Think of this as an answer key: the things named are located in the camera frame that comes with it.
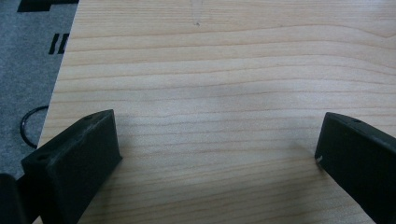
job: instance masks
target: wood grain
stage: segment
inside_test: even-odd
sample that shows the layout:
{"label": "wood grain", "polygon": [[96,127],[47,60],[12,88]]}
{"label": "wood grain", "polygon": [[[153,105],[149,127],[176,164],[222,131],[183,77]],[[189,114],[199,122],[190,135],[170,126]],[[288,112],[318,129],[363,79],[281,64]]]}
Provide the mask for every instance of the wood grain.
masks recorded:
{"label": "wood grain", "polygon": [[396,2],[194,5],[80,1],[40,144],[112,108],[124,157],[80,222],[372,223],[313,153],[327,111],[396,135]]}

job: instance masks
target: black wire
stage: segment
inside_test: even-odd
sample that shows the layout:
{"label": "black wire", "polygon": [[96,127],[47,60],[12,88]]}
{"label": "black wire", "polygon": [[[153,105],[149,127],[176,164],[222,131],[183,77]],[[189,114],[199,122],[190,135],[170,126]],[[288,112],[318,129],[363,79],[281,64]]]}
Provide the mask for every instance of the black wire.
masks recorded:
{"label": "black wire", "polygon": [[21,137],[22,137],[23,141],[24,141],[27,145],[29,145],[29,147],[32,147],[32,148],[36,149],[36,148],[37,148],[37,145],[33,144],[33,143],[27,138],[27,136],[26,136],[26,132],[25,132],[25,124],[26,124],[26,121],[29,119],[30,116],[32,116],[32,115],[33,115],[34,113],[36,113],[37,111],[44,110],[44,109],[48,109],[48,108],[49,108],[48,105],[43,105],[43,106],[40,106],[40,107],[38,107],[38,108],[36,108],[36,109],[33,109],[33,110],[27,112],[27,114],[25,114],[25,116],[23,116],[23,118],[22,118],[22,120],[21,120],[21,124],[20,124],[20,134],[21,134]]}

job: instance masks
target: gray carpet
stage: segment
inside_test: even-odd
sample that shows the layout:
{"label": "gray carpet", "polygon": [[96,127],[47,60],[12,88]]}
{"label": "gray carpet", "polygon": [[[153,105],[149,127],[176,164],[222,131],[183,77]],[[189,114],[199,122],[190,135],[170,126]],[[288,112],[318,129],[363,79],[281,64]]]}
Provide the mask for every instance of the gray carpet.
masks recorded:
{"label": "gray carpet", "polygon": [[[21,159],[34,149],[20,136],[21,118],[48,105],[62,61],[63,34],[70,33],[77,4],[52,5],[50,11],[17,12],[20,1],[0,0],[0,173],[23,175]],[[55,53],[52,39],[60,34]],[[33,115],[26,132],[37,144],[47,111]]]}

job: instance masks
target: wooden table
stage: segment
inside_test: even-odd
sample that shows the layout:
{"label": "wooden table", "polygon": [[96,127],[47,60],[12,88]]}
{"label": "wooden table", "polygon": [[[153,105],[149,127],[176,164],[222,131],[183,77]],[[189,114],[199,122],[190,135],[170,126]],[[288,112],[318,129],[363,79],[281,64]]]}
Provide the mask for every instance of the wooden table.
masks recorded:
{"label": "wooden table", "polygon": [[81,223],[372,223],[313,154],[327,111],[396,135],[395,62],[392,0],[81,0],[40,145],[115,110]]}

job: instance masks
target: light wood surface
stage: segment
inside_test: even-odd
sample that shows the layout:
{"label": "light wood surface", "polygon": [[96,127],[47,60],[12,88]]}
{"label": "light wood surface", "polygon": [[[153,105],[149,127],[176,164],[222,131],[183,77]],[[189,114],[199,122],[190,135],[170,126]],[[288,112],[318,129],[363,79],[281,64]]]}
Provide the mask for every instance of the light wood surface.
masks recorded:
{"label": "light wood surface", "polygon": [[115,110],[81,223],[372,223],[313,154],[327,111],[396,136],[395,35],[391,0],[81,0],[40,144]]}

